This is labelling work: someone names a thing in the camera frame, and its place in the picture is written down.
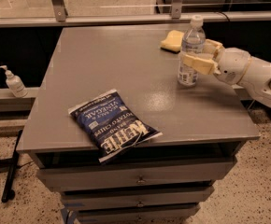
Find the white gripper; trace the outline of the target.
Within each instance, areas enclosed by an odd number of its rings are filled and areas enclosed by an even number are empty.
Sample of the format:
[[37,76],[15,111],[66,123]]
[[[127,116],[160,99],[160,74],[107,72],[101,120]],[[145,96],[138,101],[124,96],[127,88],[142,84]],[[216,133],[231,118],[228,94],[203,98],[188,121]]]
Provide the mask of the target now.
[[242,49],[226,49],[219,41],[207,39],[203,53],[179,54],[181,61],[203,75],[213,75],[217,80],[235,85],[243,77],[250,54]]

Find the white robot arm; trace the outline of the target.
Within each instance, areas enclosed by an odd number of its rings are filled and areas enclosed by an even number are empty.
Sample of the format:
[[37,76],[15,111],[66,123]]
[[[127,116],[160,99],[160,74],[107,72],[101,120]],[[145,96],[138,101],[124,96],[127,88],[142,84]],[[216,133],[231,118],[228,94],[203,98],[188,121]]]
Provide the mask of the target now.
[[181,43],[181,61],[203,75],[243,87],[249,96],[271,108],[271,63],[238,48],[225,48],[207,39],[201,44]]

